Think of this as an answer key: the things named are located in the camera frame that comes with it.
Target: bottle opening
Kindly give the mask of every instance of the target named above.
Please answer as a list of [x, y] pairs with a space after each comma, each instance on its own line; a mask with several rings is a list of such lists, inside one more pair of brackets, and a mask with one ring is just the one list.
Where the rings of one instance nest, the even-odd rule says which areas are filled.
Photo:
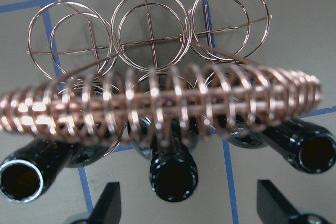
[[324, 172], [335, 163], [335, 153], [336, 146], [332, 137], [313, 137], [300, 151], [301, 163], [315, 173]]
[[160, 198], [178, 202], [193, 193], [197, 185], [197, 175], [187, 164], [170, 161], [160, 168], [152, 184]]
[[17, 202], [28, 202], [38, 196], [41, 190], [41, 176], [36, 168], [22, 163], [5, 163], [1, 170], [1, 191], [8, 197], [8, 200]]

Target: bottle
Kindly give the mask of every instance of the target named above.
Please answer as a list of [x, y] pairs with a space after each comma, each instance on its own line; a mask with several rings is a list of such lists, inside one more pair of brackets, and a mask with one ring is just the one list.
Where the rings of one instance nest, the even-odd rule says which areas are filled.
[[291, 119], [262, 132], [250, 131], [244, 137], [232, 134], [231, 143], [239, 147], [268, 144], [295, 169], [323, 173], [336, 161], [336, 138], [326, 128], [301, 119]]
[[[151, 124], [150, 119], [141, 119], [141, 129], [144, 136]], [[197, 127], [195, 119], [190, 119], [191, 149], [197, 143]], [[152, 190], [163, 200], [179, 202], [190, 197], [197, 187], [198, 171], [188, 148], [182, 144], [179, 121], [171, 121], [171, 139], [169, 146], [162, 146], [156, 134], [148, 147], [133, 143], [134, 148], [145, 158], [151, 160], [150, 183]]]
[[11, 202], [31, 202], [50, 188], [64, 167], [90, 165], [108, 149], [101, 145], [34, 139], [0, 164], [0, 191]]

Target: bottle mouth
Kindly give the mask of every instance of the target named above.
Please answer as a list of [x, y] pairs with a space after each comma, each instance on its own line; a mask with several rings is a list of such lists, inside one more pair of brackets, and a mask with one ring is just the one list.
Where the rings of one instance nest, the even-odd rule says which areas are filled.
[[179, 202], [190, 197], [198, 183], [197, 167], [181, 159], [161, 162], [156, 159], [151, 169], [153, 191], [163, 200]]
[[16, 159], [0, 166], [0, 191], [10, 202], [27, 203], [41, 195], [43, 177], [32, 163]]
[[310, 173], [323, 173], [336, 161], [336, 141], [329, 134], [311, 137], [302, 146], [299, 161], [304, 170]]

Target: coiled wire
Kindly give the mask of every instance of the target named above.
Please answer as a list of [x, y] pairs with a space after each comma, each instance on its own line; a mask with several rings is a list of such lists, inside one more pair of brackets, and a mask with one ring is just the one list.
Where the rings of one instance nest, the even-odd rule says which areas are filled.
[[[206, 81], [210, 73], [211, 81]], [[59, 77], [36, 88], [2, 94], [0, 126], [9, 132], [43, 135], [68, 143], [148, 142], [155, 133], [162, 144], [169, 144], [171, 119], [178, 118], [182, 139], [188, 143], [192, 116], [196, 117], [200, 135], [216, 129], [227, 137], [237, 131], [238, 115], [244, 124], [239, 127], [242, 134], [252, 129], [261, 131], [266, 125], [307, 113], [321, 100], [319, 80], [301, 71], [229, 63], [206, 65], [203, 70], [189, 65], [181, 76], [172, 66], [162, 90], [155, 69], [151, 69], [147, 93], [139, 90], [134, 69], [126, 72], [125, 80], [114, 69], [104, 76]], [[59, 93], [58, 85], [65, 78], [65, 90]], [[102, 95], [94, 95], [97, 78], [101, 78]], [[194, 89], [190, 89], [190, 78], [197, 79]], [[81, 93], [74, 92], [78, 79], [83, 80]], [[120, 93], [114, 94], [112, 83]], [[144, 117], [152, 122], [146, 138], [140, 127]], [[123, 138], [126, 122], [130, 133]]]

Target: floor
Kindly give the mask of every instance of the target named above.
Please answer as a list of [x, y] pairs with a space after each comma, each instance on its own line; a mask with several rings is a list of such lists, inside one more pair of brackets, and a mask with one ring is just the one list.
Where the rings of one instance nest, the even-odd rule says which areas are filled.
[[[17, 87], [37, 85], [47, 78], [35, 67], [26, 53], [27, 29], [32, 17], [43, 6], [58, 0], [0, 0], [0, 90], [10, 91]], [[95, 9], [110, 22], [114, 9], [122, 0], [67, 0], [86, 4]], [[194, 0], [180, 0], [188, 10]], [[300, 69], [315, 74], [322, 82], [323, 101], [318, 108], [303, 119], [328, 128], [334, 135], [336, 129], [336, 5], [335, 0], [265, 0], [272, 14], [269, 35], [259, 51], [249, 58], [272, 67]], [[239, 18], [232, 9], [215, 2], [212, 24], [228, 22], [225, 17]], [[251, 15], [258, 15], [252, 6]], [[36, 24], [34, 43], [38, 50], [48, 46], [47, 38], [54, 20], [62, 15], [62, 10], [51, 12]], [[125, 23], [128, 38], [142, 34], [142, 24], [137, 23], [139, 13]], [[200, 25], [204, 24], [200, 13]], [[176, 28], [170, 19], [161, 24], [157, 35], [169, 34]], [[240, 34], [223, 37], [229, 41], [227, 47], [235, 48]], [[258, 41], [260, 34], [251, 35], [252, 42]], [[73, 49], [80, 45], [81, 33], [72, 29], [59, 29], [57, 46], [59, 51]], [[159, 53], [175, 52], [175, 45], [163, 46], [158, 51], [159, 63], [164, 64], [168, 56]], [[147, 52], [134, 56], [134, 62], [148, 66]], [[71, 69], [88, 59], [60, 58], [64, 68]], [[50, 57], [39, 56], [38, 61], [51, 75], [55, 75]], [[189, 52], [179, 64], [188, 62], [203, 65], [206, 61]], [[116, 68], [124, 72], [126, 65], [117, 60]], [[32, 140], [28, 135], [0, 132], [0, 159]], [[257, 179], [271, 179], [286, 197], [302, 211], [318, 212], [331, 222], [336, 222], [333, 190], [336, 181], [335, 168], [320, 175], [308, 175], [294, 170], [283, 158], [266, 147], [246, 150], [228, 144], [217, 135], [207, 142], [201, 142], [193, 152], [200, 181], [194, 195], [181, 203], [169, 204], [157, 198], [151, 191], [148, 180], [149, 161], [141, 157], [131, 147], [119, 148], [96, 163], [80, 169], [64, 169], [49, 191], [35, 202], [25, 205], [8, 203], [0, 197], [0, 223], [71, 223], [72, 220], [88, 215], [97, 202], [107, 182], [121, 184], [122, 217], [121, 224], [129, 223], [261, 223], [256, 213]]]

